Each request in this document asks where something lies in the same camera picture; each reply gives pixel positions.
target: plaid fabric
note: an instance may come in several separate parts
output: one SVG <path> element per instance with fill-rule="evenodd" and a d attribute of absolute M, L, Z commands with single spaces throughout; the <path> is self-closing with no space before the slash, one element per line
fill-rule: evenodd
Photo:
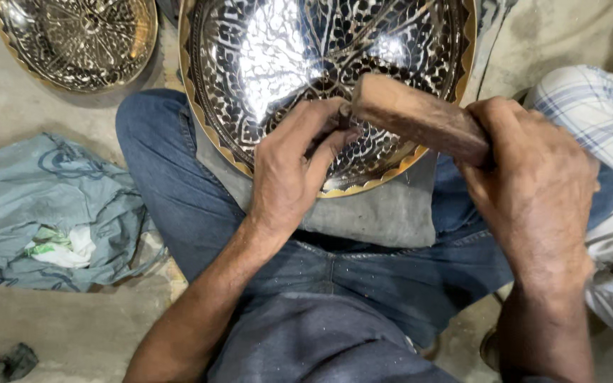
<path fill-rule="evenodd" d="M 560 68 L 529 92 L 524 106 L 566 127 L 613 168 L 613 74 L 590 65 Z"/>

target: dusty floor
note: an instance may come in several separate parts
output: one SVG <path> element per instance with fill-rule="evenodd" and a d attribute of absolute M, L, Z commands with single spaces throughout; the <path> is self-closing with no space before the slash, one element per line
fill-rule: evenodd
<path fill-rule="evenodd" d="M 140 88 L 178 86 L 176 31 L 161 25 L 159 50 L 138 83 L 99 97 L 48 90 L 24 74 L 0 39 L 0 147 L 52 131 L 123 164 L 114 125 L 119 101 Z M 514 97 L 547 71 L 575 63 L 613 70 L 613 0 L 520 0 L 498 37 L 480 98 Z M 169 267 L 91 294 L 0 287 L 0 352 L 26 342 L 38 353 L 41 362 L 21 382 L 119 382 L 139 339 L 182 287 Z M 464 382 L 497 382 L 478 350 L 498 312 L 492 296 L 466 309 L 438 338 L 432 359 Z M 598 381 L 613 382 L 613 332 L 598 326 L 592 339 Z"/>

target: blue jeans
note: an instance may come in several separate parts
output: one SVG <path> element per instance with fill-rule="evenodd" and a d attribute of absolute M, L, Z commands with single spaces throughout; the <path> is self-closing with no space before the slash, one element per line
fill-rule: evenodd
<path fill-rule="evenodd" d="M 186 96 L 155 89 L 129 96 L 116 118 L 129 170 L 177 265 L 195 279 L 226 245 L 245 213 L 195 158 Z M 613 209 L 613 170 L 603 167 L 590 226 Z M 252 278 L 239 310 L 279 292 L 340 294 L 363 300 L 423 347 L 459 311 L 512 281 L 451 159 L 440 156 L 432 196 L 437 244 L 390 249 L 354 243 L 327 251 L 297 232 Z"/>

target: metal plate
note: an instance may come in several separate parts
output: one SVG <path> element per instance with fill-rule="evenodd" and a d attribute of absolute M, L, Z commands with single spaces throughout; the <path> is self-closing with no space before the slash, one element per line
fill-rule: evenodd
<path fill-rule="evenodd" d="M 184 0 L 181 68 L 192 109 L 249 176 L 253 150 L 301 100 L 350 100 L 358 76 L 387 74 L 460 101 L 476 34 L 473 0 Z M 426 151 L 352 121 L 363 135 L 328 170 L 321 197 L 400 174 Z"/>
<path fill-rule="evenodd" d="M 148 64 L 155 0 L 0 0 L 0 32 L 23 69 L 73 93 L 122 87 Z"/>

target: decorative border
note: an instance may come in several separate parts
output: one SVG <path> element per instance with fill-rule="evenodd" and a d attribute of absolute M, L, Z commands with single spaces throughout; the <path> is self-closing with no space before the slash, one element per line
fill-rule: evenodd
<path fill-rule="evenodd" d="M 136 71 L 136 73 L 128 81 L 125 81 L 123 84 L 112 84 L 110 86 L 96 89 L 93 91 L 78 91 L 77 89 L 63 87 L 60 84 L 54 83 L 53 81 L 45 78 L 42 74 L 39 73 L 39 71 L 36 68 L 30 66 L 22 58 L 22 56 L 19 54 L 18 50 L 16 49 L 17 44 L 12 42 L 11 37 L 9 37 L 6 31 L 4 31 L 5 23 L 1 17 L 0 17 L 0 36 L 1 36 L 2 41 L 4 41 L 4 45 L 8 49 L 11 56 L 13 57 L 14 61 L 18 63 L 18 65 L 20 65 L 20 67 L 25 72 L 27 72 L 30 76 L 32 76 L 32 78 L 36 79 L 43 85 L 49 88 L 55 89 L 57 91 L 62 91 L 65 93 L 76 94 L 76 95 L 102 94 L 102 93 L 106 93 L 109 91 L 115 91 L 115 90 L 119 90 L 119 89 L 126 87 L 128 84 L 132 83 L 136 78 L 138 78 L 141 75 L 141 73 L 146 69 L 146 66 L 148 66 L 148 63 L 150 62 L 150 57 L 153 56 L 153 52 L 155 51 L 155 45 L 158 42 L 158 30 L 159 30 L 158 8 L 155 6 L 155 0 L 150 0 L 149 2 L 152 4 L 152 9 L 155 11 L 155 17 L 151 17 L 151 20 L 152 20 L 151 26 L 155 30 L 155 38 L 149 44 L 150 46 L 149 46 L 148 54 L 147 54 L 148 57 L 146 61 L 144 62 L 144 65 L 142 65 L 141 68 L 138 71 Z"/>
<path fill-rule="evenodd" d="M 197 0 L 183 0 L 181 2 L 181 11 L 179 12 L 179 66 L 181 68 L 181 77 L 183 79 L 183 85 L 186 90 L 186 96 L 188 98 L 189 105 L 193 111 L 193 114 L 198 119 L 202 130 L 205 132 L 207 137 L 212 141 L 217 150 L 221 153 L 221 155 L 226 158 L 234 167 L 238 170 L 242 171 L 245 175 L 252 178 L 252 170 L 245 165 L 242 161 L 237 161 L 231 152 L 230 149 L 221 145 L 219 141 L 219 135 L 217 132 L 206 124 L 205 113 L 202 107 L 195 102 L 195 86 L 191 78 L 188 76 L 188 72 L 191 69 L 191 58 L 188 53 L 188 41 L 189 36 L 191 35 L 191 23 L 188 19 L 188 13 L 195 7 L 195 3 Z M 475 56 L 475 45 L 477 44 L 477 16 L 475 11 L 475 0 L 462 0 L 464 9 L 467 11 L 467 19 L 465 20 L 465 25 L 463 28 L 463 38 L 467 39 L 467 46 L 463 53 L 463 57 L 460 60 L 463 66 L 463 75 L 458 79 L 458 82 L 455 83 L 455 101 L 453 104 L 458 105 L 460 100 L 463 99 L 463 95 L 465 93 L 465 89 L 467 88 L 467 81 L 470 78 L 470 74 L 472 72 L 472 64 Z M 372 179 L 367 181 L 363 186 L 353 185 L 347 187 L 345 190 L 341 189 L 331 189 L 326 193 L 322 191 L 319 192 L 319 198 L 336 198 L 336 197 L 344 197 L 351 196 L 357 193 L 361 193 L 362 191 L 370 190 L 373 187 L 377 187 L 382 185 L 383 183 L 391 180 L 392 178 L 400 175 L 405 170 L 411 167 L 415 162 L 417 162 L 428 149 L 424 146 L 418 145 L 415 148 L 415 151 L 412 155 L 406 156 L 399 163 L 399 167 L 396 169 L 390 169 L 385 172 L 379 179 Z"/>

